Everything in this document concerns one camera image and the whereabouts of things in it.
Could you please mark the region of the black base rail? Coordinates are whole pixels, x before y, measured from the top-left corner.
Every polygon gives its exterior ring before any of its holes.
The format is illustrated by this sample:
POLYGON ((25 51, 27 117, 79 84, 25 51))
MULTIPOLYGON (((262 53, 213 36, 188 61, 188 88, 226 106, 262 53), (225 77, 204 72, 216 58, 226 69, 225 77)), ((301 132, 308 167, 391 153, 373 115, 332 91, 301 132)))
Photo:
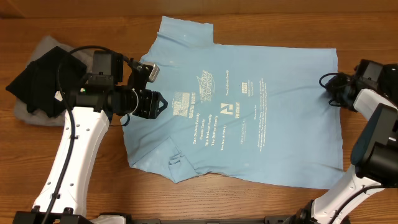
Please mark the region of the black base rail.
POLYGON ((90 220, 94 224, 286 224, 294 223, 290 216, 268 216, 264 218, 204 219, 204 220, 161 220, 133 219, 126 213, 102 213, 90 220))

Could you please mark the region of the light blue t-shirt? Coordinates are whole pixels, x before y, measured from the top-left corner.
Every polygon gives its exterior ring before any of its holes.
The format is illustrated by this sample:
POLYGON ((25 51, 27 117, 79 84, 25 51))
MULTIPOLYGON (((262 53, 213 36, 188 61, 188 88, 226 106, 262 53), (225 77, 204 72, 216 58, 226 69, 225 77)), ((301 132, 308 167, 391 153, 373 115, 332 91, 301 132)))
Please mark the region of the light blue t-shirt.
POLYGON ((122 117, 133 169, 329 189, 344 174, 340 111, 319 85, 335 49, 221 45, 213 25, 163 17, 142 57, 159 69, 156 119, 122 117))

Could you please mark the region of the black folded garment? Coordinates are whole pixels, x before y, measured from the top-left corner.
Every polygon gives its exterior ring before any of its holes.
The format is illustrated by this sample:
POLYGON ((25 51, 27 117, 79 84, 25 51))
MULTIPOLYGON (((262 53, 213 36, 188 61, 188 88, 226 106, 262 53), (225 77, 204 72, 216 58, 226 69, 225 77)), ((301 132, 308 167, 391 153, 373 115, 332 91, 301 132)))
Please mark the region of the black folded garment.
POLYGON ((75 87, 86 73, 87 66, 66 50, 54 47, 43 56, 28 64, 6 90, 27 105, 27 112, 42 110, 49 118, 57 117, 65 110, 64 104, 56 99, 59 91, 56 75, 59 75, 63 91, 75 87))

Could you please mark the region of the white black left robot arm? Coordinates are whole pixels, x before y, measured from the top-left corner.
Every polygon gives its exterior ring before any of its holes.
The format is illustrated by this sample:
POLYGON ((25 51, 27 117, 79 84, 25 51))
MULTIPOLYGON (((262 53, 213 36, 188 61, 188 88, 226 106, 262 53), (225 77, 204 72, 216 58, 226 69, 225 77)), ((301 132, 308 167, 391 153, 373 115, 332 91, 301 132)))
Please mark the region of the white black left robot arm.
POLYGON ((167 108, 155 82, 159 67, 100 46, 92 71, 68 93, 60 90, 67 112, 52 169, 31 211, 16 212, 14 223, 90 223, 86 199, 99 146, 113 115, 155 119, 167 108))

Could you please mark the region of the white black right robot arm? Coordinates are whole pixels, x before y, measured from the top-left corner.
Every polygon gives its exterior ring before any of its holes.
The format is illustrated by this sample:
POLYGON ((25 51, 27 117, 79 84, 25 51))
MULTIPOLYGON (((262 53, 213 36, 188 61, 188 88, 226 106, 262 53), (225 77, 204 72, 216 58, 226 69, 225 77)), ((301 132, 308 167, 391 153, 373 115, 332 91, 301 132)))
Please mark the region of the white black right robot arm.
POLYGON ((295 215, 276 223, 349 223, 349 214, 370 196, 397 187, 397 64, 362 59, 354 75, 330 73, 323 87, 331 106, 367 120, 338 183, 295 215))

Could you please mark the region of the grey folded garment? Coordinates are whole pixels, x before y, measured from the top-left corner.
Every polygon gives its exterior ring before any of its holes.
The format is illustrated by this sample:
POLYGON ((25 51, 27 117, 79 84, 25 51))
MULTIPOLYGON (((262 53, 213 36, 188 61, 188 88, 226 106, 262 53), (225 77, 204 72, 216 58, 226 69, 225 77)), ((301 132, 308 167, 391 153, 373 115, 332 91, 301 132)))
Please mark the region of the grey folded garment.
MULTIPOLYGON (((73 50, 73 47, 67 44, 60 43, 59 41, 48 35, 45 36, 38 43, 26 65, 30 64, 34 60, 37 60, 56 46, 60 47, 63 50, 66 50, 67 52, 73 50)), ((73 56, 82 61, 87 66, 88 72, 92 71, 93 50, 80 50, 78 52, 75 52, 73 56)), ((47 114, 40 109, 36 109, 32 113, 28 112, 27 105, 18 98, 16 99, 16 103, 14 105, 14 116, 17 119, 27 124, 33 124, 38 126, 63 126, 65 122, 65 112, 66 111, 64 110, 61 112, 60 115, 49 118, 47 114)))

